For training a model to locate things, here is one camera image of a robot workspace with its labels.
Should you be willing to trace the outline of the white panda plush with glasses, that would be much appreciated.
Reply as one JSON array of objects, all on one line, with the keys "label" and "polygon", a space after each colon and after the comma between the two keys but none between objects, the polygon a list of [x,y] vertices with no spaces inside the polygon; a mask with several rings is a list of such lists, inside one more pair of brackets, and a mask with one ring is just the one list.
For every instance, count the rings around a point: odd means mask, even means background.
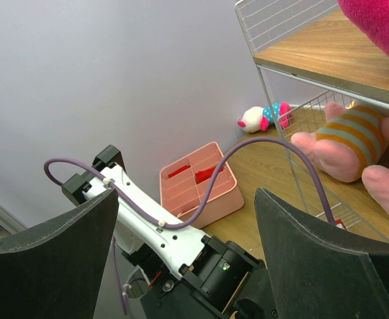
[{"label": "white panda plush with glasses", "polygon": [[338,0],[338,5],[346,18],[389,56],[389,1]]}]

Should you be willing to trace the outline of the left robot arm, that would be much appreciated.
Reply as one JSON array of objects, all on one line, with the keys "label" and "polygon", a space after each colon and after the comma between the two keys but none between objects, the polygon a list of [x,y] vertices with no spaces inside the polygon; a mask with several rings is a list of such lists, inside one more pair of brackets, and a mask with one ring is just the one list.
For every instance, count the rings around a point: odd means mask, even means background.
[{"label": "left robot arm", "polygon": [[142,318],[274,318],[268,271],[239,245],[209,236],[204,227],[243,207],[244,200],[220,147],[211,142],[165,167],[155,201],[126,173],[114,146],[62,183],[81,204],[108,188],[118,193],[115,245],[148,284],[140,298],[122,285],[127,311]]}]

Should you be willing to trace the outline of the pink plush face down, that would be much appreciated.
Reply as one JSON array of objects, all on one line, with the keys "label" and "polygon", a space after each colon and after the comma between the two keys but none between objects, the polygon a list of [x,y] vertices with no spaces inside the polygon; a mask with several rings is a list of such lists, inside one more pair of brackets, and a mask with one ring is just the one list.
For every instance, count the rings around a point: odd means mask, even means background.
[{"label": "pink plush face down", "polygon": [[329,102],[324,113],[325,124],[316,132],[293,134],[291,143],[334,179],[357,181],[389,146],[389,110],[361,101],[351,108]]}]

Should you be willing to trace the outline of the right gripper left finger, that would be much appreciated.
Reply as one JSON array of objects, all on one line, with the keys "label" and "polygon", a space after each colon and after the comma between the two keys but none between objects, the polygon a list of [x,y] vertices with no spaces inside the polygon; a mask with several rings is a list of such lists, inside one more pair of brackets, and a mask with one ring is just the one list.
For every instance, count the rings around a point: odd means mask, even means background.
[{"label": "right gripper left finger", "polygon": [[92,318],[117,212],[107,190],[0,239],[0,318]]}]

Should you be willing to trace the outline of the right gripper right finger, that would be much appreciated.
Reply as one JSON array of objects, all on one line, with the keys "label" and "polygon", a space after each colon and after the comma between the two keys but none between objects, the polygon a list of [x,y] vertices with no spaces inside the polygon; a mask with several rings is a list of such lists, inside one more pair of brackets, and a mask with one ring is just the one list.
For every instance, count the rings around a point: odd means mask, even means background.
[{"label": "right gripper right finger", "polygon": [[280,318],[389,318],[389,243],[259,188],[255,212]]}]

